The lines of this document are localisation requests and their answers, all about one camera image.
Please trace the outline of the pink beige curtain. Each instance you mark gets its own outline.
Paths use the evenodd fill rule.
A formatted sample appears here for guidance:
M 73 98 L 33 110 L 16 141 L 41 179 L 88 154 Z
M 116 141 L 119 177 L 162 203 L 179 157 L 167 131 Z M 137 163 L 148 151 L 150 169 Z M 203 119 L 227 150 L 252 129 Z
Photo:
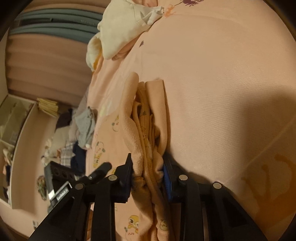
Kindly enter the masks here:
M 1 1 L 1 92 L 77 106 L 91 81 L 87 44 L 60 37 L 9 35 L 16 17 L 39 9 L 70 8 L 103 14 L 108 1 Z

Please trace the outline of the grey garment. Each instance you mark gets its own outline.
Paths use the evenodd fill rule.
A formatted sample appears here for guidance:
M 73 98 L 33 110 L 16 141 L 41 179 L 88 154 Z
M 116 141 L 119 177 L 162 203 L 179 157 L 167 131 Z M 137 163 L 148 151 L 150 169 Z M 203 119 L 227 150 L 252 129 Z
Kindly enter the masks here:
M 79 130 L 78 145 L 82 149 L 89 149 L 96 126 L 96 117 L 93 110 L 88 107 L 81 114 L 74 118 Z

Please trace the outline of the plaid grey pillow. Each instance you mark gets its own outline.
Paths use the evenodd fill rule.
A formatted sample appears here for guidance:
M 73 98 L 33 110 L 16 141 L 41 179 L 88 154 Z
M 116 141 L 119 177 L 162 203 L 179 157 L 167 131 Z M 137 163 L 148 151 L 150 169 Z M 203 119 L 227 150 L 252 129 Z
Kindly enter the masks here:
M 67 142 L 60 150 L 60 164 L 62 166 L 71 167 L 71 159 L 75 156 L 73 153 L 74 144 L 73 142 Z

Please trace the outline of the dark navy garment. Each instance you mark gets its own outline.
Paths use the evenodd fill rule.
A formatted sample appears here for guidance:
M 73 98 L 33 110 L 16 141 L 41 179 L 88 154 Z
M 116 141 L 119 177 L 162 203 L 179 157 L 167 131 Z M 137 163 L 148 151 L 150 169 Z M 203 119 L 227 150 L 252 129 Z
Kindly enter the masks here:
M 71 169 L 78 176 L 84 175 L 86 171 L 86 150 L 78 145 L 78 141 L 73 146 L 73 157 L 71 158 Z

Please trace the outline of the peach duck print baby shirt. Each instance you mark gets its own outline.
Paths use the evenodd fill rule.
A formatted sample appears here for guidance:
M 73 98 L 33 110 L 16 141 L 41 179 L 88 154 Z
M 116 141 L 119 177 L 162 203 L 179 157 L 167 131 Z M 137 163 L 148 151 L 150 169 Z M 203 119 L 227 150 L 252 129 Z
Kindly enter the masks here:
M 168 120 L 162 80 L 141 82 L 131 73 L 119 94 L 119 106 L 98 120 L 86 157 L 86 172 L 132 158 L 132 190 L 117 203 L 115 228 L 120 240 L 174 240 L 171 216 L 161 192 Z

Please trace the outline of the yellow fringed lampshade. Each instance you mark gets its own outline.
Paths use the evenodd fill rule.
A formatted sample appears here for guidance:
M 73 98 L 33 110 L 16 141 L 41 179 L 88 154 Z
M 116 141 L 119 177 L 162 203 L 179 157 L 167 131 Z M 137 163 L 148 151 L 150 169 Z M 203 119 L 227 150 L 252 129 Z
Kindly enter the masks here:
M 49 99 L 37 98 L 37 104 L 39 110 L 41 110 L 45 114 L 54 118 L 58 116 L 58 102 Z

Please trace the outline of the teal curtain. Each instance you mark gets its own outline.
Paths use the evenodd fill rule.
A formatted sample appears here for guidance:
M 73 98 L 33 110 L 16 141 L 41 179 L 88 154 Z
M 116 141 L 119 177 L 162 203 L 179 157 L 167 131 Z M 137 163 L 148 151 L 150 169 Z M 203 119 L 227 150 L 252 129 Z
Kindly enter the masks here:
M 88 43 L 99 32 L 103 15 L 70 8 L 39 9 L 19 14 L 9 35 L 39 34 Z

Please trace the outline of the white folded clothes pile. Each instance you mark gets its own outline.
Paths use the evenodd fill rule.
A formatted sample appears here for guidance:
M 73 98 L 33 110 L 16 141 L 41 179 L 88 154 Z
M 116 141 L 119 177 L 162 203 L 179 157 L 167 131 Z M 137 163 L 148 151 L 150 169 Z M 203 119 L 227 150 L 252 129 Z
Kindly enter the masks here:
M 111 1 L 97 26 L 104 59 L 115 57 L 163 14 L 162 6 L 145 6 L 134 1 Z

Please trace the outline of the pink printed bed sheet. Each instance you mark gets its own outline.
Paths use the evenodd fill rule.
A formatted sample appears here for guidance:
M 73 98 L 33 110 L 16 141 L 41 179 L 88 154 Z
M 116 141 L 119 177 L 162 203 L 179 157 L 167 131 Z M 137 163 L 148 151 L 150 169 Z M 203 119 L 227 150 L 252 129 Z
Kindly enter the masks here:
M 119 106 L 131 73 L 162 80 L 164 154 L 195 181 L 224 185 L 266 240 L 295 240 L 290 31 L 264 1 L 134 2 L 162 6 L 164 14 L 112 59 L 100 56 L 88 93 L 97 122 Z M 161 192 L 165 198 L 163 185 Z M 166 206 L 177 240 L 180 207 Z

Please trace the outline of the white wall shelf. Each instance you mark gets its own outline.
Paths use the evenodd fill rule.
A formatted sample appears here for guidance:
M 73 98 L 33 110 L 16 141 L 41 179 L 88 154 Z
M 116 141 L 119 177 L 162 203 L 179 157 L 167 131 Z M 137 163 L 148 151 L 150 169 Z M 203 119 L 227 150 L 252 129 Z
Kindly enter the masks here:
M 30 128 L 38 115 L 35 101 L 8 94 L 1 104 L 1 203 L 21 207 L 21 182 Z

